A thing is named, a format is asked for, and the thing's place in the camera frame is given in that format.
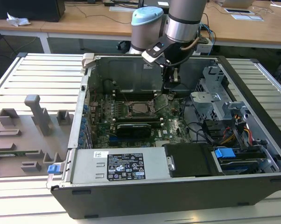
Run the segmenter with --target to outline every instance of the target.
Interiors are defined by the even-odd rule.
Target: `white table leg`
[[[78,39],[78,42],[79,42],[79,48],[81,50],[84,50],[84,40],[83,39]]]
[[[51,54],[47,33],[40,33],[39,38],[40,38],[44,53]]]

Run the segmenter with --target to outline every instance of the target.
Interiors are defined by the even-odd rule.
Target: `slotted metal surface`
[[[32,63],[30,65],[31,70],[21,70],[23,67],[20,64],[26,60],[42,61],[44,63],[44,61],[80,61],[81,58],[82,55],[28,54],[24,60],[16,59],[0,81],[0,106],[16,107],[20,109],[17,111],[18,114],[31,114],[29,110],[24,109],[23,100],[25,95],[40,94],[41,105],[45,105],[49,113],[56,113],[56,109],[60,109],[62,105],[68,110],[71,110],[72,106],[76,103],[78,87],[66,87],[67,84],[71,83],[71,79],[67,79],[67,77],[71,77],[72,80],[73,77],[81,77],[83,74],[80,73],[80,66],[71,65],[69,66],[71,70],[58,70],[56,67],[52,70],[42,70],[40,66],[52,68],[55,65],[36,65]],[[230,61],[238,66],[243,63],[252,64],[249,60]],[[245,70],[241,69],[241,67],[238,68],[240,68],[237,70],[241,71],[240,75],[243,79],[256,80],[256,83],[257,80],[267,79],[258,69]],[[19,84],[26,83],[28,86],[21,88],[17,88],[16,86],[11,87],[10,85],[13,82],[9,78],[13,77],[12,79],[16,79],[16,76],[21,77],[18,82]],[[25,77],[29,77],[30,81],[25,81]],[[61,80],[55,79],[54,81],[50,81],[48,79],[48,81],[43,80],[42,82],[37,82],[40,85],[36,85],[32,77],[36,77],[36,79],[40,77],[61,77]],[[258,97],[260,102],[267,102],[268,97],[273,97],[275,98],[274,103],[281,104],[281,94],[278,91],[257,89],[253,90],[253,93]],[[281,113],[276,110],[268,112],[275,117],[275,122],[281,125]],[[254,206],[74,220],[68,216],[63,207],[51,195],[50,191],[46,189],[46,179],[46,176],[33,178],[14,177],[8,180],[0,179],[0,224],[281,224],[281,191],[274,193]]]
[[[281,130],[281,86],[260,65],[249,59],[228,59],[253,95]],[[229,88],[238,101],[242,101],[232,85]]]
[[[80,88],[82,55],[28,54],[17,58],[0,87],[0,111],[14,108],[19,115],[32,114],[24,105],[28,94],[39,94],[40,106],[49,114],[69,110],[74,114]]]

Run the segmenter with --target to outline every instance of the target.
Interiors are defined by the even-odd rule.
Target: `metal bracket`
[[[217,93],[208,92],[192,92],[191,98],[195,103],[213,103],[214,101],[220,101],[220,97]]]
[[[224,118],[231,117],[231,110],[241,110],[243,108],[246,108],[243,102],[225,102],[222,107],[225,113]]]

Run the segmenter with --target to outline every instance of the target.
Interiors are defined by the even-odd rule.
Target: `robotic arm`
[[[207,0],[172,0],[165,33],[142,57],[162,67],[162,92],[180,84],[180,65],[188,60],[199,41],[199,26]]]

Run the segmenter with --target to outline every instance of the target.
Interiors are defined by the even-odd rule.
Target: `warning label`
[[[108,155],[107,179],[109,181],[129,181],[145,178],[142,153]]]

